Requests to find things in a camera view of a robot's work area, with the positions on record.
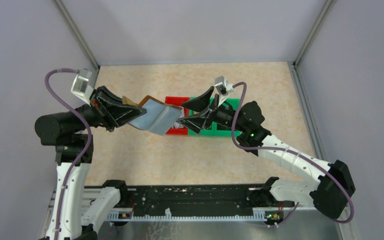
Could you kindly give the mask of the brown leather card holder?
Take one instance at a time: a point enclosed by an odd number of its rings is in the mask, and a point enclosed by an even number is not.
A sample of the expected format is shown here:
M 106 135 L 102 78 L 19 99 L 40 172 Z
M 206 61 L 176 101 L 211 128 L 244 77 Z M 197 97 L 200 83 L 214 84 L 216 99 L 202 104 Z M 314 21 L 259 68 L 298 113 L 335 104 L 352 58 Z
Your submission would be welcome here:
M 150 95 L 138 104 L 146 113 L 131 120 L 128 124 L 138 130 L 163 136 L 182 117 L 183 108 L 162 102 Z

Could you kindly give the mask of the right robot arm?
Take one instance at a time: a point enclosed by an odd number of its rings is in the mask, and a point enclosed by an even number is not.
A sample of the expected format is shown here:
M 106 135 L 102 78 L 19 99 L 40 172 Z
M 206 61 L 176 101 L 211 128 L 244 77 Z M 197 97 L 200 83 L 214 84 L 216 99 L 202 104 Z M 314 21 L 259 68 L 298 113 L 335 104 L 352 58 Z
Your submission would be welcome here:
M 216 123 L 230 130 L 233 144 L 253 155 L 270 160 L 302 178 L 288 181 L 271 177 L 262 188 L 261 199 L 267 206 L 291 201 L 314 206 L 321 214 L 337 223 L 348 223 L 354 217 L 351 197 L 356 187 L 349 167 L 341 160 L 328 162 L 286 144 L 262 126 L 265 120 L 256 101 L 243 103 L 237 108 L 222 103 L 222 96 L 211 97 L 214 87 L 191 98 L 181 107 L 194 115 L 179 118 L 177 122 L 200 134 Z

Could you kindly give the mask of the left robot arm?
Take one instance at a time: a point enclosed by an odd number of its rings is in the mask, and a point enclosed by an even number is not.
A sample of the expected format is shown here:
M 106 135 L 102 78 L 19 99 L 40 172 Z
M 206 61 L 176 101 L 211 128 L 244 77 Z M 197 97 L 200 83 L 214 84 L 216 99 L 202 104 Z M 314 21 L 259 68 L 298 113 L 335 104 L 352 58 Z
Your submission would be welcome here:
M 93 159 L 92 128 L 112 132 L 144 115 L 146 109 L 118 97 L 105 86 L 93 90 L 86 104 L 67 112 L 43 115 L 34 125 L 44 146 L 55 148 L 57 188 L 47 240 L 96 240 L 104 221 L 115 206 L 129 203 L 123 180 L 107 180 L 86 212 L 82 212 L 85 182 Z

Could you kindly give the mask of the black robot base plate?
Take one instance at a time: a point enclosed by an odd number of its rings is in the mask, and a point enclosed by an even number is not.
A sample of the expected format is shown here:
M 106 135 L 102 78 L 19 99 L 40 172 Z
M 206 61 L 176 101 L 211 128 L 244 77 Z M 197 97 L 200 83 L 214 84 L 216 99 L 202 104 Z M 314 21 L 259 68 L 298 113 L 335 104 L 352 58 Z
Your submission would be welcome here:
M 173 217 L 247 217 L 254 208 L 294 206 L 275 200 L 263 183 L 127 186 L 115 205 L 133 209 L 135 217 L 162 217 L 166 209 Z

